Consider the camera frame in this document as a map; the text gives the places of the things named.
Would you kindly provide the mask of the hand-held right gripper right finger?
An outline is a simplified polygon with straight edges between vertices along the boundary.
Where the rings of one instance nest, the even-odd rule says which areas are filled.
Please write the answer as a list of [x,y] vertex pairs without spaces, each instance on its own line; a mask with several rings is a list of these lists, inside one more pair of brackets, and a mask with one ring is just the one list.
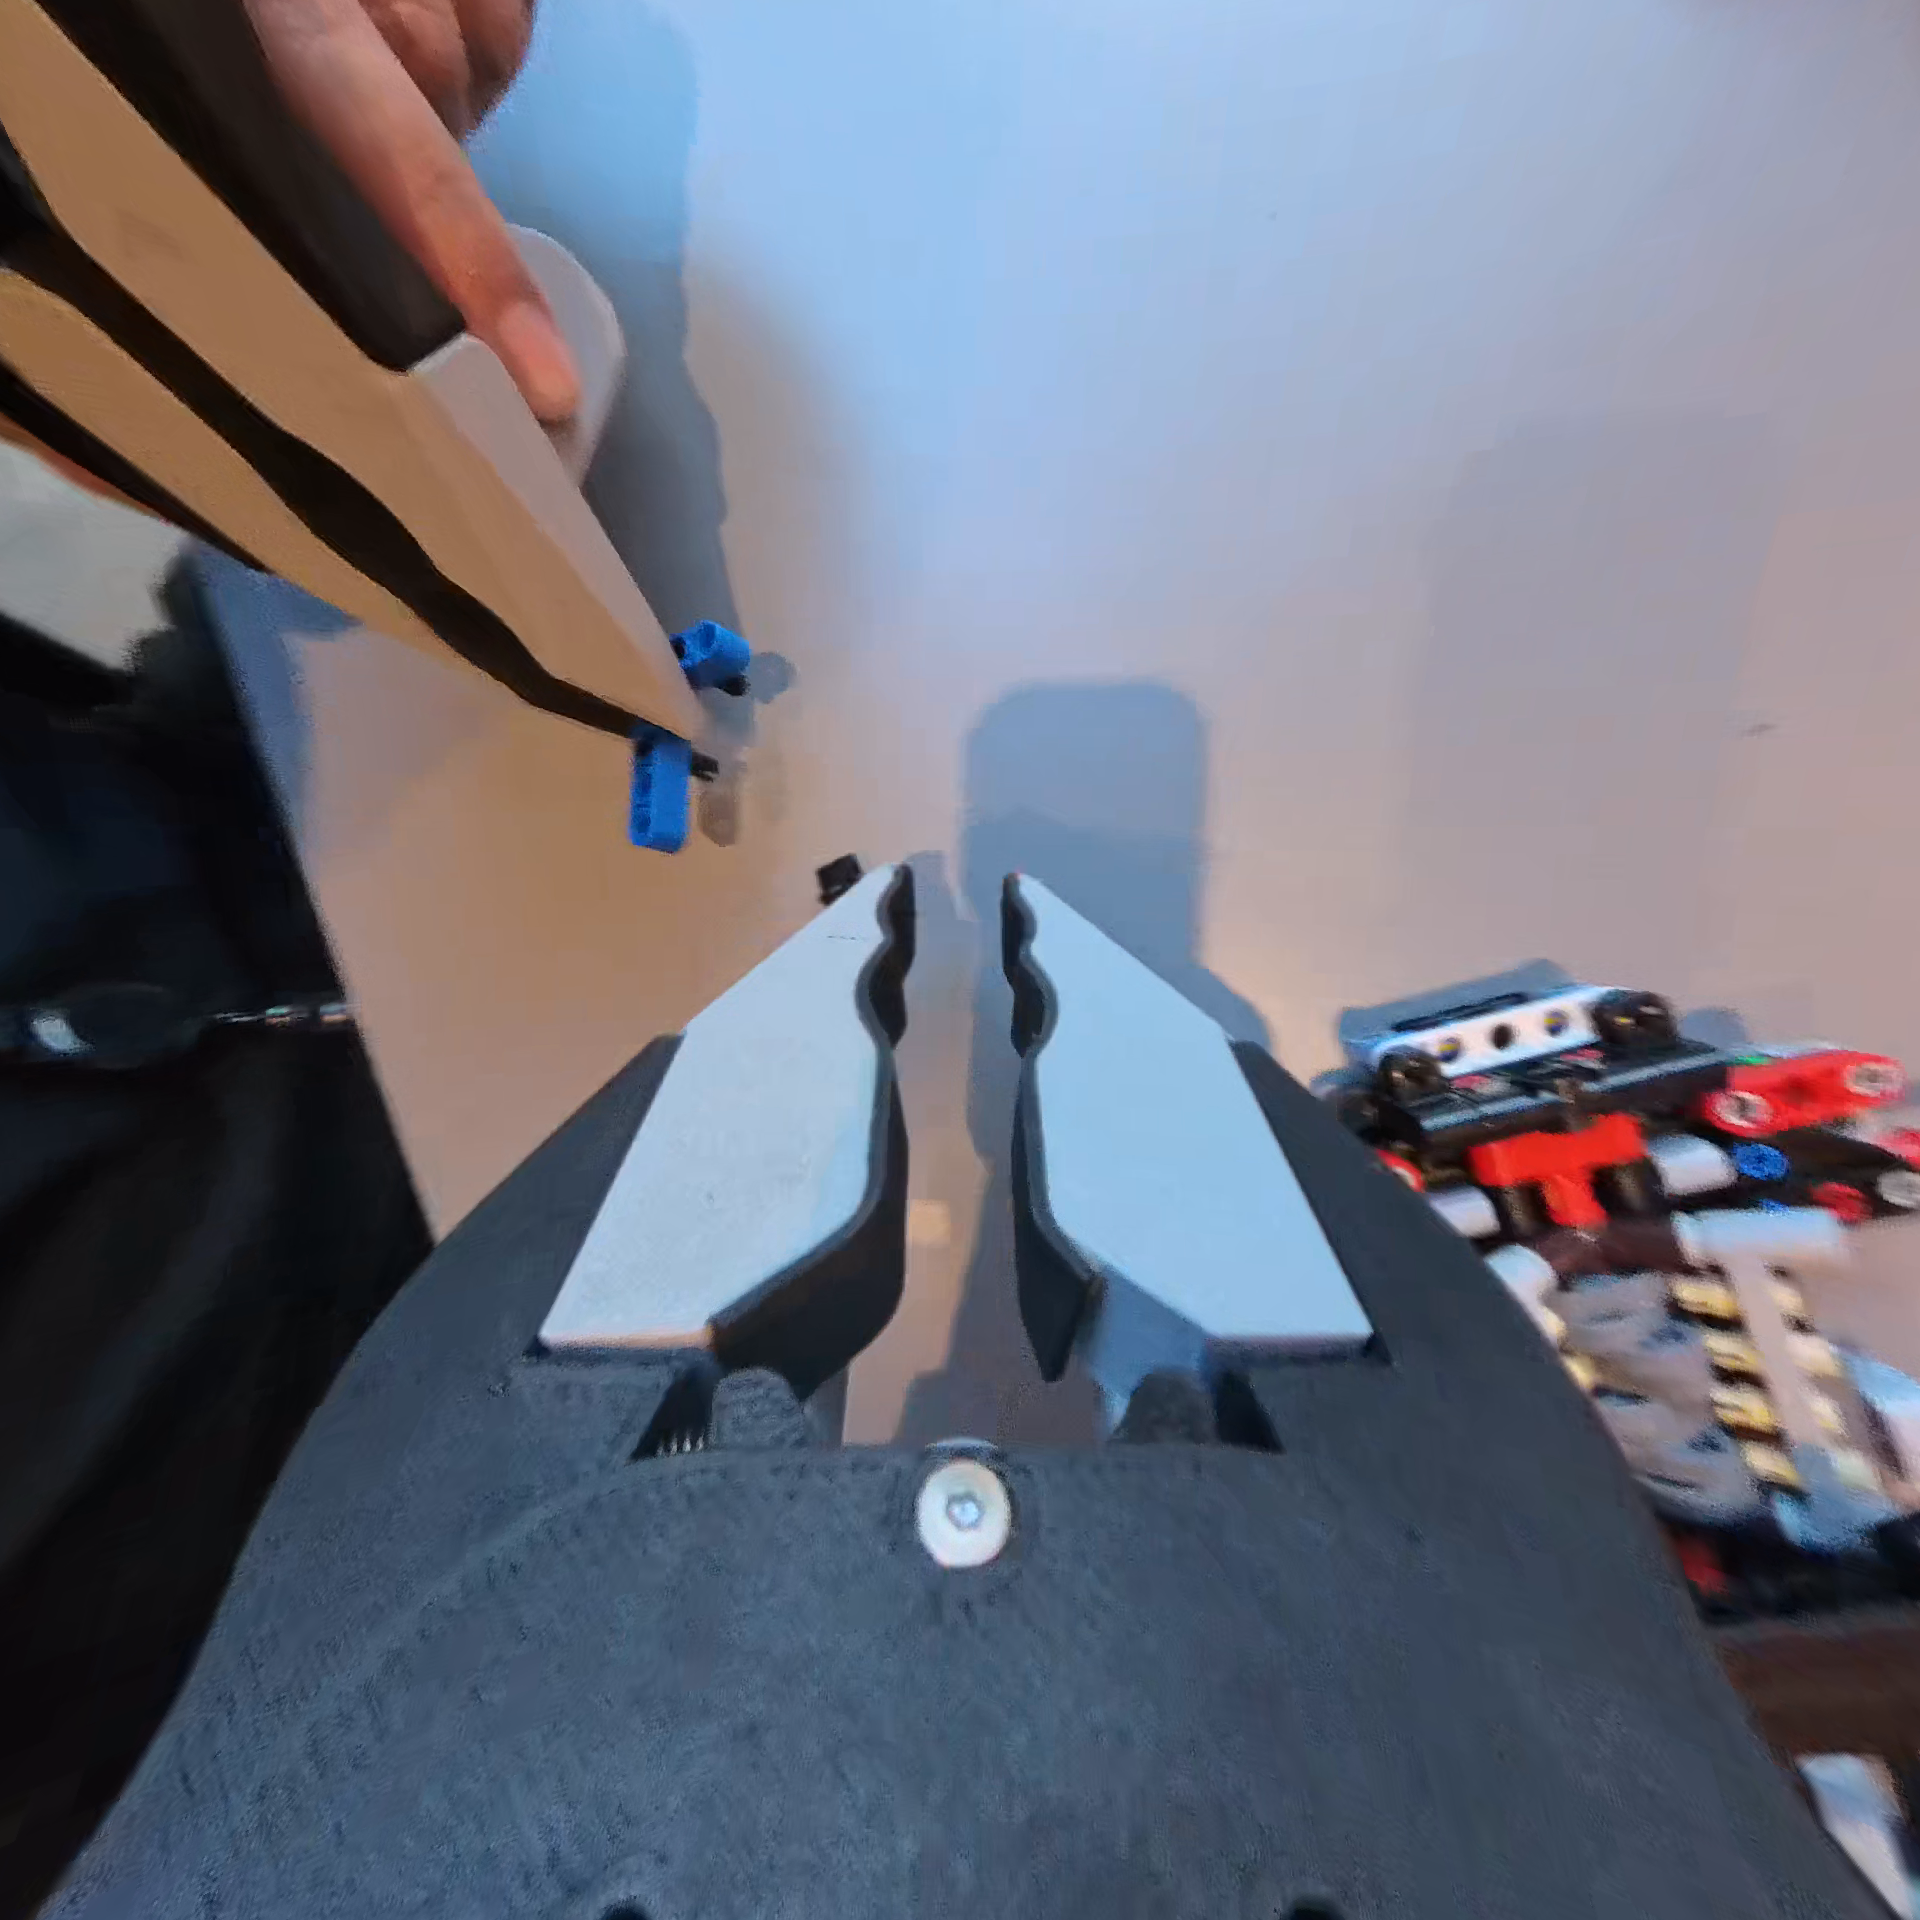
[[1015,1286],[1039,1374],[1107,1428],[1169,1375],[1214,1398],[1375,1336],[1229,1034],[1029,872],[1001,882],[1020,1058]]

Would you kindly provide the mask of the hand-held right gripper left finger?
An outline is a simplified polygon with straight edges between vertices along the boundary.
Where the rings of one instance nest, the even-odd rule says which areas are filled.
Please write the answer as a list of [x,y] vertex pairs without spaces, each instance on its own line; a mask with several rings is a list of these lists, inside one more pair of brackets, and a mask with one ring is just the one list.
[[806,1400],[876,1342],[905,1291],[917,934],[914,870],[878,867],[668,1043],[541,1358],[766,1372]]

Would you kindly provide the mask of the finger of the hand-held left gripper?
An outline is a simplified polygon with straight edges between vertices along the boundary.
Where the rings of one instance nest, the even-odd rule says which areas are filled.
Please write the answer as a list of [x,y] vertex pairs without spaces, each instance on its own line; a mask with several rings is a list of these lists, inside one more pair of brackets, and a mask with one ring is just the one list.
[[3,6],[4,267],[102,274],[281,431],[371,491],[564,682],[705,734],[700,695],[585,495],[628,352],[583,262],[514,228],[583,357],[583,407],[539,423],[466,327],[397,372],[369,359],[57,28]]
[[4,267],[4,418],[90,477],[374,634],[462,658],[523,704],[607,736],[634,704],[541,664],[510,624],[452,583],[399,519],[236,395],[113,282]]

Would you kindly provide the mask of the blue L-shaped toy beam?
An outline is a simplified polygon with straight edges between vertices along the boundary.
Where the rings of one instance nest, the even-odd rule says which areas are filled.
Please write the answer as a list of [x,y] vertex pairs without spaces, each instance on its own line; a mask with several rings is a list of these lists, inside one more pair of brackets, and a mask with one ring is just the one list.
[[[753,647],[731,626],[701,620],[670,636],[692,692],[741,701],[753,692]],[[628,836],[639,851],[674,855],[689,840],[692,791],[721,778],[722,760],[668,727],[631,730]]]

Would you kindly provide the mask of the person's left hand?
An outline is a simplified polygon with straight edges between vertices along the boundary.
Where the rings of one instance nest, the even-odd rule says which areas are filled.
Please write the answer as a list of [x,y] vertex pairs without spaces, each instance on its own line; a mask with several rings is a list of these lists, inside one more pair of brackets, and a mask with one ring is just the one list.
[[580,379],[465,144],[514,85],[533,3],[247,3],[302,125],[545,423]]

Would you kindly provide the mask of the partly built toy car chassis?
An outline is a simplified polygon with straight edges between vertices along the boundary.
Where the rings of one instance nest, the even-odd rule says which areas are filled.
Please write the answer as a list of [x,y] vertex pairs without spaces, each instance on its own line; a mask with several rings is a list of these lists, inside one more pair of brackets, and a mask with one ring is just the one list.
[[1708,1618],[1916,1603],[1916,1380],[1817,1308],[1916,1220],[1897,1058],[1554,965],[1335,1034],[1318,1098],[1534,1319]]

